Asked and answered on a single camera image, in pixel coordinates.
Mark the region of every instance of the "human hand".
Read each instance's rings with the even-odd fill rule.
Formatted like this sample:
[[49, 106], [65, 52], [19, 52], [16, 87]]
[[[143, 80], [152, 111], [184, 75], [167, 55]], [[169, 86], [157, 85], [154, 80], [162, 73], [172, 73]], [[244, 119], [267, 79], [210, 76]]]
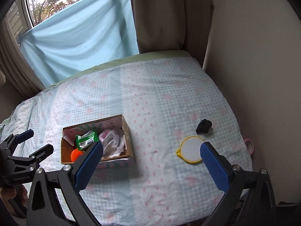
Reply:
[[[28, 196], [27, 196], [27, 190], [24, 187], [24, 185], [22, 184], [22, 205], [23, 206], [27, 206], [28, 203]], [[17, 195], [17, 192], [15, 189], [9, 189], [9, 188], [1, 188], [0, 190], [0, 198], [3, 202], [3, 204], [5, 205], [6, 209], [8, 210], [8, 212], [15, 216], [18, 217], [17, 213], [15, 212], [15, 210], [13, 209], [12, 205], [9, 203], [8, 200], [15, 198]]]

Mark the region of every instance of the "yellow frame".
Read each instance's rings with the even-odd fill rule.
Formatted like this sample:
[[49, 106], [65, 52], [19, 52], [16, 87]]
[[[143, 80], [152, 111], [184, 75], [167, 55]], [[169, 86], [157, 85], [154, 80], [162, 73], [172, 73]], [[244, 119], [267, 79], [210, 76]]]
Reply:
[[186, 161], [187, 163], [191, 163], [191, 164], [198, 163], [198, 162], [200, 162], [200, 161], [202, 160], [202, 158], [200, 158], [198, 161], [188, 161], [188, 160], [186, 160], [184, 157], [181, 156], [181, 148], [182, 148], [182, 145], [183, 145], [183, 143], [184, 143], [187, 139], [189, 139], [189, 138], [199, 138], [200, 140], [202, 140], [203, 142], [205, 142], [202, 138], [200, 138], [200, 137], [198, 137], [198, 136], [189, 136], [189, 137], [187, 137], [186, 139], [184, 139], [184, 140], [182, 141], [182, 143], [180, 144], [180, 148], [178, 148], [177, 151], [176, 151], [176, 154], [177, 154], [178, 157], [180, 157], [181, 159], [183, 159], [183, 160]]

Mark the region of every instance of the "beige wall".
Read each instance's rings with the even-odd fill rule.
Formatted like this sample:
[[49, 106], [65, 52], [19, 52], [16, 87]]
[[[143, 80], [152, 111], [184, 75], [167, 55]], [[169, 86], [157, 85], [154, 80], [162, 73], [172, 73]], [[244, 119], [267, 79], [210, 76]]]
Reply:
[[301, 200], [301, 22], [287, 0], [213, 0], [204, 69], [255, 144], [276, 202]]
[[0, 71], [0, 123], [8, 118], [16, 106], [24, 100], [9, 81], [3, 81], [1, 75]]

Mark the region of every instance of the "gingham bedsheet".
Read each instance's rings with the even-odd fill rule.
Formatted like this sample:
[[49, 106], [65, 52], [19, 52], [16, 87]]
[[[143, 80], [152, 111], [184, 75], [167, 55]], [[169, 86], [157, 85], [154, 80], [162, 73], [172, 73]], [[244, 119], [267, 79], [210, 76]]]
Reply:
[[[208, 216], [223, 192], [203, 163], [176, 155], [184, 138], [206, 118], [213, 132], [202, 135], [231, 164], [252, 170], [236, 118], [221, 92], [190, 57], [128, 63], [68, 80], [21, 103], [1, 141], [28, 128], [35, 135], [15, 155], [28, 156], [50, 143], [54, 153], [41, 163], [62, 168], [62, 128], [123, 114], [131, 132], [135, 164], [97, 169], [80, 192], [102, 225], [180, 225]], [[61, 193], [58, 194], [67, 218]]]

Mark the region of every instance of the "orange fluffy ball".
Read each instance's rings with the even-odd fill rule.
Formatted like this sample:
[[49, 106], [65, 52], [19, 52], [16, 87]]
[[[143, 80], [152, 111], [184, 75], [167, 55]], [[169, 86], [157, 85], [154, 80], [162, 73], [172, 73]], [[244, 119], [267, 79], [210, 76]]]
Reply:
[[80, 155], [83, 155], [84, 152], [82, 152], [81, 150], [78, 150], [78, 149], [74, 149], [72, 152], [71, 152], [71, 162], [75, 162], [76, 159], [80, 156]]

